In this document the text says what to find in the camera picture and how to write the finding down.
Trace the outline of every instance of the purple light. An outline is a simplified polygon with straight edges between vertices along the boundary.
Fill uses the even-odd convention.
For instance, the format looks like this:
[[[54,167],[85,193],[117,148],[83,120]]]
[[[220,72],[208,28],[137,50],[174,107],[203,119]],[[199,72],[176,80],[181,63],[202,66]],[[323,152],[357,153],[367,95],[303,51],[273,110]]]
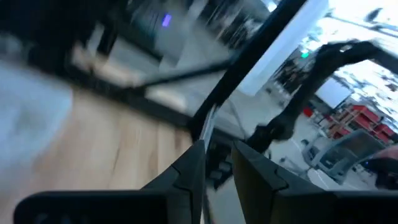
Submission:
[[[162,26],[168,27],[171,20],[172,20],[172,16],[169,14],[166,14],[166,16],[164,16],[164,18],[163,18]]]

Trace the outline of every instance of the wooden floor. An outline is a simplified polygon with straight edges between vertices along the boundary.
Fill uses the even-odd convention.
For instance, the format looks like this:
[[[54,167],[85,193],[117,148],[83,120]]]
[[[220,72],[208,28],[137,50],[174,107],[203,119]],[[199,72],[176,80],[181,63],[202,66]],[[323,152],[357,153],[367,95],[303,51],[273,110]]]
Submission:
[[[45,153],[32,167],[9,171],[17,178],[0,188],[0,223],[12,223],[18,201],[35,192],[139,189],[191,144],[186,130],[75,89],[72,111]]]

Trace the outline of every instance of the green light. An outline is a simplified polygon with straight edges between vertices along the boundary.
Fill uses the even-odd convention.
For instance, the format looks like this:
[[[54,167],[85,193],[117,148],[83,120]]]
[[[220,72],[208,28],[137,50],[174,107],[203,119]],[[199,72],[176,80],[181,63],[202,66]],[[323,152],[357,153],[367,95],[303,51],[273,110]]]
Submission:
[[[307,52],[307,53],[302,53],[302,54],[301,54],[301,57],[302,57],[302,58],[306,58],[306,57],[308,57],[309,55],[310,55],[310,53],[308,53],[308,52]]]

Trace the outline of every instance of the white wall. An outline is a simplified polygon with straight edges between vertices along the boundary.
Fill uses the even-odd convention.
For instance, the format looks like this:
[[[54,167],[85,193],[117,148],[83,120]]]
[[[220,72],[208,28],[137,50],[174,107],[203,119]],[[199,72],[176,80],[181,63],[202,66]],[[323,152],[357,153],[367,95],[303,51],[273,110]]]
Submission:
[[[246,75],[238,89],[254,96],[297,48],[316,22],[326,14],[328,8],[328,0],[308,0]]]

